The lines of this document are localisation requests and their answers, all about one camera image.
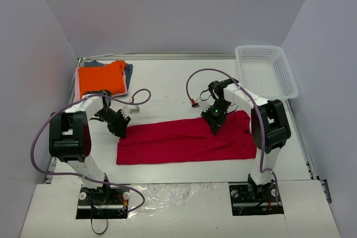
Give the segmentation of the red t-shirt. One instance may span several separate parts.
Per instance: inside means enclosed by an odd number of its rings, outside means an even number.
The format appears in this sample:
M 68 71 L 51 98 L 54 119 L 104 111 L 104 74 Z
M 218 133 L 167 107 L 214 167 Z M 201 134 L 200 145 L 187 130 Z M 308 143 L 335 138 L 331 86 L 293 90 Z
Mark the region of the red t-shirt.
M 256 147 L 244 111 L 227 116 L 217 134 L 203 118 L 134 125 L 117 146 L 117 165 L 252 159 Z

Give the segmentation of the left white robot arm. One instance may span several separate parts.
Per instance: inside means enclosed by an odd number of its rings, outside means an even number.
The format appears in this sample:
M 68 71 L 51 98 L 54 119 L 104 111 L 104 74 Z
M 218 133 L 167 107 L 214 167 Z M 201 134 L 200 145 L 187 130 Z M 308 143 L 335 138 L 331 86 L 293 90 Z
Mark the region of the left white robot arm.
M 84 192 L 92 191 L 92 197 L 99 203 L 110 201 L 112 189 L 107 185 L 107 175 L 90 155 L 89 120 L 96 116 L 107 124 L 110 133 L 119 138 L 126 137 L 126 128 L 131 121 L 129 105 L 115 111 L 110 107 L 111 96 L 107 90 L 89 91 L 79 103 L 65 109 L 50 121 L 50 155 L 68 164 L 75 173 L 82 174 Z

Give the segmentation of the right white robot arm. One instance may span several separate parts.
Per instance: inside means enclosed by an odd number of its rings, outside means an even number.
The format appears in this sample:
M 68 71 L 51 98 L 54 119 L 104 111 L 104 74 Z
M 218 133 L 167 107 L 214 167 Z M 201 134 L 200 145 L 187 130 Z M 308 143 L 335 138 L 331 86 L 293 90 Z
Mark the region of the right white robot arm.
M 213 81 L 208 92 L 214 103 L 202 109 L 201 117 L 213 134 L 225 123 L 232 104 L 250 117 L 250 133 L 257 153 L 255 165 L 248 174 L 247 192 L 251 199 L 259 201 L 271 192 L 277 157 L 291 137 L 284 105 L 280 100 L 268 100 L 250 92 L 234 79 Z

